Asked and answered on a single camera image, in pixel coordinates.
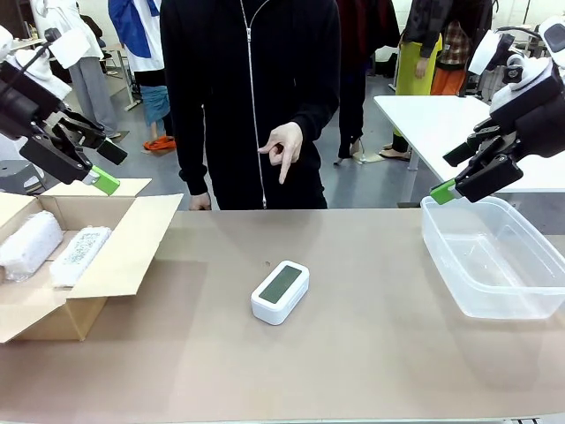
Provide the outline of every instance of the gray display screen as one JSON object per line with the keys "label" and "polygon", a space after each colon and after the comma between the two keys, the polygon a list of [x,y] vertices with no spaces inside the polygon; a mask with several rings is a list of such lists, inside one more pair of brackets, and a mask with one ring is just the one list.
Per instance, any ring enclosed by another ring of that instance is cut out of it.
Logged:
{"label": "gray display screen", "polygon": [[279,272],[271,284],[265,287],[265,290],[259,295],[260,298],[267,302],[275,304],[278,302],[289,287],[294,283],[302,271],[289,267],[288,265]]}

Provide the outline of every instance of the maroon jacket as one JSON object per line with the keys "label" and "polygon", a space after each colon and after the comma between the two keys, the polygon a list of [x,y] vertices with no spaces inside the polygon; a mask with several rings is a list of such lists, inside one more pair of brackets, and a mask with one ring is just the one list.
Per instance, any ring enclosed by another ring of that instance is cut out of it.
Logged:
{"label": "maroon jacket", "polygon": [[400,31],[392,0],[336,0],[342,24],[342,69],[355,70],[376,49],[396,47]]}

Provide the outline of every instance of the orange pants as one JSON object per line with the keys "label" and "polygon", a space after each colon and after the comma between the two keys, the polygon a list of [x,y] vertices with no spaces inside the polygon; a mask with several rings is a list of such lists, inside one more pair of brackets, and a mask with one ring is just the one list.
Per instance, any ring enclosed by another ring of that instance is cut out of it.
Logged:
{"label": "orange pants", "polygon": [[465,82],[466,72],[464,69],[458,71],[445,71],[437,68],[433,77],[432,95],[456,95]]}

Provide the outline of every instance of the hand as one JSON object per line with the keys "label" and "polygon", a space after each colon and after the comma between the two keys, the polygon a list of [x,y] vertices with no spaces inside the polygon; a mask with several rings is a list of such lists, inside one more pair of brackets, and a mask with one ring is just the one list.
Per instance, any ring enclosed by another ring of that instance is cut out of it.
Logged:
{"label": "hand", "polygon": [[421,57],[416,65],[416,78],[421,80],[426,75],[427,65],[430,63],[430,59],[427,57]]}
{"label": "hand", "polygon": [[284,184],[290,166],[300,157],[302,148],[302,129],[296,122],[289,122],[275,128],[268,138],[265,147],[259,149],[259,153],[266,155],[271,161],[271,165],[281,166],[281,176],[279,183]]}
{"label": "hand", "polygon": [[188,210],[212,210],[212,201],[210,200],[210,194],[204,193],[191,197],[190,204],[188,205]]}

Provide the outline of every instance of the robotic arm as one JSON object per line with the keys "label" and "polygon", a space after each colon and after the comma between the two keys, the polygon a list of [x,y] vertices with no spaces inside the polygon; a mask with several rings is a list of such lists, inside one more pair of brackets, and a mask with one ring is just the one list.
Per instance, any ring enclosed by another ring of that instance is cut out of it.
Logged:
{"label": "robotic arm", "polygon": [[[9,46],[11,35],[0,27],[2,36],[0,46]],[[56,29],[46,31],[47,42],[21,69],[5,60],[9,47],[0,48],[0,133],[13,140],[27,137],[20,154],[61,182],[70,184],[78,180],[112,194],[119,181],[94,166],[84,148],[96,150],[115,164],[120,164],[127,153],[104,135],[103,128],[73,112],[26,74],[36,61],[48,60],[44,52],[60,37]]]}
{"label": "robotic arm", "polygon": [[440,204],[466,197],[475,202],[508,186],[524,173],[517,163],[528,155],[548,158],[565,150],[565,22],[551,18],[539,29],[551,58],[525,57],[511,46],[514,37],[492,31],[479,45],[469,70],[480,74],[506,65],[507,84],[493,97],[491,117],[475,127],[462,145],[444,156],[456,167],[454,179],[435,187]]}

